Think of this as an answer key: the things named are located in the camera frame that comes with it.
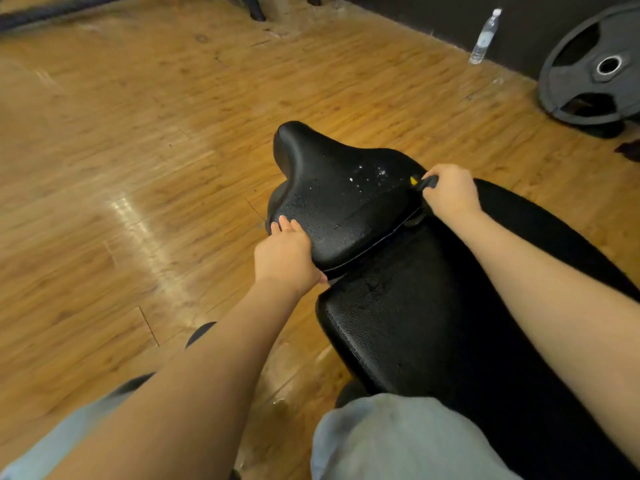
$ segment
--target dark wall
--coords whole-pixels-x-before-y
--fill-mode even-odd
[[[578,24],[632,0],[348,0],[469,51],[492,10],[503,8],[487,57],[535,79],[548,53]]]

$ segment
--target plastic water bottle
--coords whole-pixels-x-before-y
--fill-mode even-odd
[[[498,17],[501,13],[502,8],[496,8],[493,10],[492,17],[484,24],[482,32],[480,32],[480,37],[478,37],[478,41],[474,47],[474,51],[471,52],[471,57],[469,58],[470,64],[479,64],[484,60],[484,55],[489,48],[489,44],[491,43],[496,31],[498,31]]]

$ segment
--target black leather seat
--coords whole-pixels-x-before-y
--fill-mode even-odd
[[[525,480],[638,478],[541,359],[464,244],[436,217],[402,225],[424,169],[387,149],[351,148],[299,122],[281,126],[287,181],[269,202],[308,230],[316,265],[345,275],[318,299],[318,320],[368,391],[431,395],[473,420]],[[640,301],[580,234],[532,202],[476,180],[483,209],[558,259]]]

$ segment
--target forearm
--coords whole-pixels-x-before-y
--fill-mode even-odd
[[[640,465],[640,305],[485,214],[448,224],[549,366]]]
[[[251,291],[80,443],[52,479],[227,479],[269,351],[298,302]]]

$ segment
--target hand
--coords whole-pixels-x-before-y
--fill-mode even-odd
[[[274,279],[295,291],[298,298],[306,295],[326,276],[311,261],[311,240],[300,224],[280,216],[271,223],[271,235],[258,244],[253,253],[255,281]]]
[[[444,224],[451,226],[459,216],[482,212],[478,190],[469,170],[458,165],[440,164],[425,173],[422,179],[431,175],[438,176],[438,184],[434,189],[423,190],[422,195]]]

